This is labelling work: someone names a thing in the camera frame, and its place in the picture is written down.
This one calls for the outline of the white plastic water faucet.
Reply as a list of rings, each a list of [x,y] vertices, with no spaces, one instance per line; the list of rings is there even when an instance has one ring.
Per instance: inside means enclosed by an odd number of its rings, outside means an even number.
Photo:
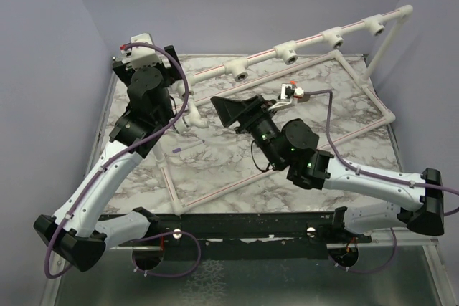
[[[194,101],[194,91],[189,89],[189,97],[186,103],[186,115],[182,115],[179,120],[174,124],[174,130],[178,134],[185,133],[193,127],[199,129],[208,128],[208,122],[206,118],[203,118],[199,113],[195,101]]]

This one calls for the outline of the white pipe frame with fittings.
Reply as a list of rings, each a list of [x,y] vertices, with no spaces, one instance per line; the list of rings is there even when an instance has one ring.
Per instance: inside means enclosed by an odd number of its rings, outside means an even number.
[[[219,92],[216,92],[212,95],[198,98],[198,100],[194,98],[196,107],[199,110],[199,107],[207,106],[211,103],[211,97],[214,96],[236,96],[247,90],[255,90],[257,87],[265,87],[266,85],[273,86],[270,84],[273,82],[277,82],[276,86],[279,86],[283,83],[287,83],[287,77],[297,77],[297,72],[304,72],[305,70],[306,72],[311,72],[312,70],[310,71],[310,68],[317,65],[321,66],[323,64],[327,64],[328,61],[333,60],[341,66],[342,70],[346,72],[350,80],[352,80],[352,82],[355,84],[355,87],[360,89],[371,103],[371,105],[365,105],[364,110],[374,108],[378,111],[378,113],[380,113],[380,118],[372,123],[365,125],[364,127],[342,135],[341,137],[335,139],[332,143],[334,145],[340,145],[342,143],[349,142],[350,140],[353,140],[360,135],[371,132],[372,130],[376,130],[377,128],[380,128],[384,125],[389,125],[395,121],[396,117],[394,113],[376,95],[370,80],[370,76],[388,49],[389,45],[392,43],[395,35],[401,29],[402,25],[409,19],[412,12],[413,7],[411,5],[401,6],[386,14],[377,14],[365,19],[361,19],[358,22],[348,24],[344,27],[334,27],[324,30],[319,34],[313,35],[311,37],[284,42],[264,52],[250,56],[237,57],[231,60],[227,60],[216,67],[194,73],[190,77],[191,82],[189,82],[189,85],[191,85],[190,88],[193,91],[193,87],[199,83],[207,82],[215,78],[217,81],[221,82],[224,80],[225,76],[230,74],[234,78],[246,78],[248,76],[247,71],[249,70],[249,67],[257,66],[260,63],[265,63],[267,61],[269,62],[273,59],[281,59],[287,66],[283,70],[278,70],[270,74],[262,75],[261,77],[256,77],[255,79],[249,80],[248,82],[243,82],[240,85],[235,84],[230,88],[221,89]],[[368,30],[373,36],[379,36],[385,30],[384,25],[392,20],[395,21],[394,26],[390,29],[388,35],[382,43],[382,46],[377,50],[374,60],[370,62],[369,67],[366,68],[363,74],[359,74],[349,64],[345,56],[339,51],[339,47],[344,42],[343,35],[365,29]],[[301,61],[299,63],[297,62],[298,55],[296,54],[296,51],[298,51],[300,48],[324,42],[333,48],[330,52],[312,57],[307,61]],[[164,163],[159,163],[156,153],[155,157],[157,160],[158,168],[162,173],[165,188],[168,191],[167,207],[169,210],[171,210],[172,213],[176,215],[185,214],[186,212],[195,209],[196,207],[208,204],[215,199],[225,197],[227,194],[232,192],[239,192],[240,189],[243,191],[246,191],[246,189],[249,191],[254,191],[255,187],[257,187],[256,190],[258,191],[259,189],[259,191],[261,191],[261,186],[265,186],[263,183],[265,181],[271,182],[271,176],[276,176],[276,173],[279,173],[279,171],[271,170],[264,173],[252,173],[250,176],[244,177],[240,181],[231,182],[216,191],[206,193],[205,195],[192,200],[188,204],[181,200],[177,194],[177,189],[173,180],[174,177],[171,174],[168,164],[169,161],[164,158]]]

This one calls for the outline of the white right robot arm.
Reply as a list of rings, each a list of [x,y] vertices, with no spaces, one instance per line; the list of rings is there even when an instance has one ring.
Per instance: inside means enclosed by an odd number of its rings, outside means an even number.
[[[214,96],[211,102],[224,127],[238,123],[238,134],[249,133],[274,171],[286,170],[287,179],[306,189],[329,189],[360,193],[379,199],[378,204],[335,210],[337,220],[329,233],[337,242],[354,234],[405,227],[416,234],[444,234],[444,202],[440,172],[396,173],[344,160],[335,147],[318,149],[319,136],[300,118],[282,128],[273,122],[278,110],[297,105],[292,90],[277,100],[256,95],[246,100]]]

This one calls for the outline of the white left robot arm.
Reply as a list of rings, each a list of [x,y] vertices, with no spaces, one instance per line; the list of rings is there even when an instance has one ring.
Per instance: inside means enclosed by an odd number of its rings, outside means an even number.
[[[187,101],[188,80],[172,45],[131,42],[120,49],[123,58],[113,62],[113,71],[127,87],[128,106],[77,190],[52,215],[39,216],[33,225],[47,246],[44,273],[49,279],[59,277],[50,269],[52,254],[85,272],[108,249],[138,240],[148,245],[158,238],[155,216],[143,208],[105,221],[100,215],[131,171],[183,116],[185,109],[175,110],[171,104],[169,87],[182,81]]]

